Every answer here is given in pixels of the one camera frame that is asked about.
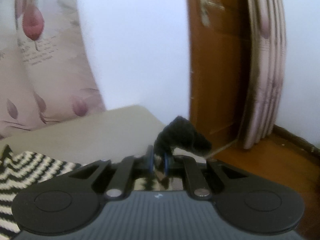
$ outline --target white wall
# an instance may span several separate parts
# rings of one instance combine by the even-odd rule
[[[189,115],[187,0],[78,0],[84,44],[107,109]]]
[[[278,126],[320,147],[320,0],[284,0],[287,60]]]

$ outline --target door handle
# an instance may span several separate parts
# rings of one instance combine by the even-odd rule
[[[201,22],[204,26],[209,27],[210,26],[210,19],[208,16],[207,7],[215,7],[220,10],[225,10],[225,8],[221,4],[212,2],[210,0],[200,0]]]

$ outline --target wooden door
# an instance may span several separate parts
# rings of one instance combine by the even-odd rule
[[[250,22],[247,0],[211,0],[210,26],[200,0],[188,0],[191,32],[190,119],[214,149],[236,139],[249,82]]]

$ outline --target gray ribbed surface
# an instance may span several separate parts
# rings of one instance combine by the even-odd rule
[[[294,231],[278,236],[251,235],[224,222],[209,202],[184,191],[133,191],[107,204],[86,228],[65,236],[19,234],[17,240],[302,240]]]

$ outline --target baseboard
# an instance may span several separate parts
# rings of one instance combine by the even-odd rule
[[[320,149],[314,146],[313,144],[307,142],[305,139],[294,135],[293,133],[289,132],[285,128],[282,128],[280,126],[275,125],[273,127],[273,132],[288,140],[289,142],[293,143],[294,145],[300,147],[301,149],[304,149],[306,152],[316,155],[317,157],[320,157]]]

